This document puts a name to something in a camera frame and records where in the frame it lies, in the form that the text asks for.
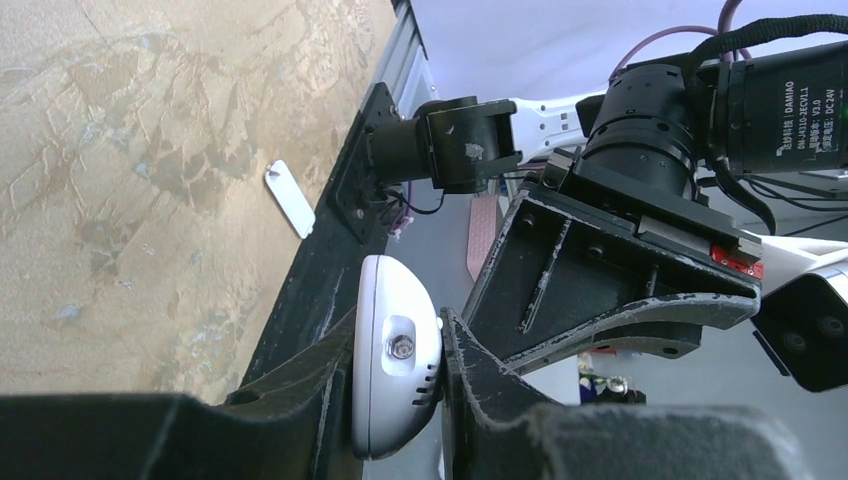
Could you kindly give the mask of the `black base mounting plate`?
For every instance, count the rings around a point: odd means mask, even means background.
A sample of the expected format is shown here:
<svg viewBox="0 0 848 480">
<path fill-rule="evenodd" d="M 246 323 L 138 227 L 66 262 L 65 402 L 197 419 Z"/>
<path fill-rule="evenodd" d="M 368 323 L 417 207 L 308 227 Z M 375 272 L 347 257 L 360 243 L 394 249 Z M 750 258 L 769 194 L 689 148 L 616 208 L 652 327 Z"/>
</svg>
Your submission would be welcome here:
<svg viewBox="0 0 848 480">
<path fill-rule="evenodd" d="M 399 120 L 388 86 L 372 86 L 314 208 L 313 231 L 296 251 L 244 385 L 318 342 L 355 305 L 362 260 L 385 251 L 399 207 L 370 167 L 370 136 Z"/>
</svg>

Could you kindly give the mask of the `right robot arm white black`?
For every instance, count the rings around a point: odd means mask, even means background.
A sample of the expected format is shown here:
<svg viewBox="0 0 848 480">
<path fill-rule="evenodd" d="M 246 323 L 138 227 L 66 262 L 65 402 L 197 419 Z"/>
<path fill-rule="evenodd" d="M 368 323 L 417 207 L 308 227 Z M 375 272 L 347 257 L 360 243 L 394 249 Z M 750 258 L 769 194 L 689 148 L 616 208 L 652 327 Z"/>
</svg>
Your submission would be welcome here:
<svg viewBox="0 0 848 480">
<path fill-rule="evenodd" d="M 593 349 L 677 358 L 704 328 L 746 320 L 781 350 L 803 350 L 803 297 L 843 317 L 821 280 L 794 274 L 768 293 L 778 261 L 710 208 L 696 171 L 705 164 L 712 184 L 774 230 L 743 178 L 845 166 L 845 43 L 726 55 L 846 30 L 840 15 L 758 20 L 627 67 L 578 102 L 586 143 L 564 165 L 534 165 L 520 186 L 465 308 L 476 338 L 527 373 Z"/>
</svg>

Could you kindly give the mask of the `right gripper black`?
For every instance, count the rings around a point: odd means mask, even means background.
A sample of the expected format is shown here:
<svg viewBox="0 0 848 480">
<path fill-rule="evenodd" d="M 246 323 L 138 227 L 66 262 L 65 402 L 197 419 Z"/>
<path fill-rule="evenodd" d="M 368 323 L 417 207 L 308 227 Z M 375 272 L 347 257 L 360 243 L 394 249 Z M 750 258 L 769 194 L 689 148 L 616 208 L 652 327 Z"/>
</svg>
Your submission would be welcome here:
<svg viewBox="0 0 848 480">
<path fill-rule="evenodd" d="M 678 359 L 759 312 L 761 243 L 686 151 L 605 148 L 522 183 L 462 317 L 519 373 L 593 349 Z"/>
</svg>

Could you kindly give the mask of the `aluminium rail frame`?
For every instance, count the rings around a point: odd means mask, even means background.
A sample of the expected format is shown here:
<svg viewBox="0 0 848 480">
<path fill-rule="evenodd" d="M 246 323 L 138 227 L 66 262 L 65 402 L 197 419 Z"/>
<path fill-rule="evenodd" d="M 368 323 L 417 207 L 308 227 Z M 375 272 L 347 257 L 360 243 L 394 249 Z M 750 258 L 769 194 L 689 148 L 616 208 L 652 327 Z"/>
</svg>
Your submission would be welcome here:
<svg viewBox="0 0 848 480">
<path fill-rule="evenodd" d="M 438 100 L 436 81 L 410 1 L 391 1 L 396 23 L 377 64 L 373 83 L 384 83 L 396 114 L 410 118 L 418 107 Z"/>
</svg>

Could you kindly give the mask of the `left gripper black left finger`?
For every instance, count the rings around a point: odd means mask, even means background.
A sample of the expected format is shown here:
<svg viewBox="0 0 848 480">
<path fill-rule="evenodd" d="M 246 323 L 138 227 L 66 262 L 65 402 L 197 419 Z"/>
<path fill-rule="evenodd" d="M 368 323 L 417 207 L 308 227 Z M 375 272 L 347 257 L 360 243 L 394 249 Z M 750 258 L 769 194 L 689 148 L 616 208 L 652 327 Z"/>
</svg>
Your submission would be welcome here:
<svg viewBox="0 0 848 480">
<path fill-rule="evenodd" d="M 5 479 L 357 479 L 355 317 L 219 405 L 186 394 L 5 396 Z"/>
</svg>

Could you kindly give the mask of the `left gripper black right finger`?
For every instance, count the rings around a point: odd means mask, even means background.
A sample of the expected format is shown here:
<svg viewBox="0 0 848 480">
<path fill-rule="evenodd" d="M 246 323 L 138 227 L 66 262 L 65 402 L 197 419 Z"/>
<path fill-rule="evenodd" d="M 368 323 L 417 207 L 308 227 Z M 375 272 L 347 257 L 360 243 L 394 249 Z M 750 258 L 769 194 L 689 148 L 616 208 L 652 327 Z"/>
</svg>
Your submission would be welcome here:
<svg viewBox="0 0 848 480">
<path fill-rule="evenodd" d="M 799 441 L 747 407 L 564 405 L 441 310 L 449 479 L 809 479 Z"/>
</svg>

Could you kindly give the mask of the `silver battery cover plate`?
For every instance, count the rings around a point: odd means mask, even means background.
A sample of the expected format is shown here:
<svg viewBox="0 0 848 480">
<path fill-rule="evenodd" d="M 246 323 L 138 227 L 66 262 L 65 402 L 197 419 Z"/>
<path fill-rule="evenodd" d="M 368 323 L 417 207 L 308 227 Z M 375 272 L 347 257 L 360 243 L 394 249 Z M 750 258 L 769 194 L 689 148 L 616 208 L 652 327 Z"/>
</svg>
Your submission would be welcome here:
<svg viewBox="0 0 848 480">
<path fill-rule="evenodd" d="M 301 240 L 313 232 L 316 215 L 283 160 L 272 162 L 264 174 L 265 185 Z"/>
</svg>

